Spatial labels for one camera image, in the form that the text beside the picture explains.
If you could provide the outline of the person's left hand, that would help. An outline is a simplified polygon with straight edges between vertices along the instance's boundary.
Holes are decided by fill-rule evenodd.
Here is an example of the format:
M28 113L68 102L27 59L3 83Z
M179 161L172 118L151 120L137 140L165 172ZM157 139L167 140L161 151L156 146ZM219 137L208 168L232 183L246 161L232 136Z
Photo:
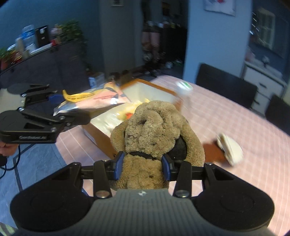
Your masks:
M16 152L18 146L18 144L7 144L4 142L0 142L0 155L6 157L12 156Z

